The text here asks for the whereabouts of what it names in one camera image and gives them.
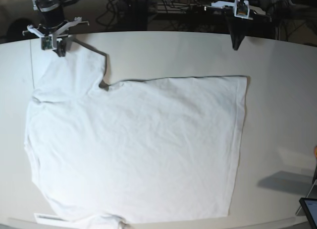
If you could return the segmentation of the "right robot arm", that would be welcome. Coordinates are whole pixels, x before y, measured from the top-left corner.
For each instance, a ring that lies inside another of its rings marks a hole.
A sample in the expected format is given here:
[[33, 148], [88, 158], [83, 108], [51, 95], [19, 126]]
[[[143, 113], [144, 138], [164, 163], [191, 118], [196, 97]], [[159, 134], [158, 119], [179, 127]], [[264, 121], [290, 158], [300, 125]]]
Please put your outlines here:
[[53, 51], [59, 57], [66, 55], [67, 38], [69, 29], [79, 24], [87, 24], [88, 21], [81, 16], [73, 20], [67, 20], [64, 15], [64, 8], [74, 5], [80, 0], [32, 0], [33, 9], [39, 13], [42, 22], [35, 27], [30, 24], [22, 31], [22, 35], [33, 34], [41, 41], [43, 51]]

